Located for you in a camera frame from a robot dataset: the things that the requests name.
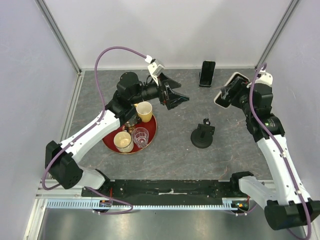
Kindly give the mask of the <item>blue-edged black phone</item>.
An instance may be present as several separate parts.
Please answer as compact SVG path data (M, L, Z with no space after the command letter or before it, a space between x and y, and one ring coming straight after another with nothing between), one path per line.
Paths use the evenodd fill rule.
M202 63L201 71L203 74L211 74L214 75L215 72L215 67L216 67L216 62L215 61L210 61L210 60L205 60Z

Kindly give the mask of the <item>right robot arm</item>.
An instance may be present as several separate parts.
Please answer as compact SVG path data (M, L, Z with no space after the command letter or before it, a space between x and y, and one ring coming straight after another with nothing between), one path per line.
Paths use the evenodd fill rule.
M269 73L258 74L255 83L234 72L214 102L223 108L234 106L243 111L246 127L261 150L270 170L275 191L259 182L251 173L232 175L229 191L243 194L260 206L273 230L311 226L320 214L320 202L312 200L302 184L291 159L281 121L272 112L272 81Z

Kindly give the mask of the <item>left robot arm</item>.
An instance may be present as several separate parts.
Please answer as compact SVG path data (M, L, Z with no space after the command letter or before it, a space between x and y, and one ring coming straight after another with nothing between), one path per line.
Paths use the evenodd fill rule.
M136 114L135 105L152 99L171 110L189 97L175 91L181 84L163 73L159 82L144 84L134 72L125 72L120 76L112 100L103 106L98 116L60 143L51 141L45 149L45 172L42 179L50 174L58 185L64 189L74 186L92 188L99 197L106 196L110 191L109 179L99 170L80 167L78 163L84 155L105 136L117 130Z

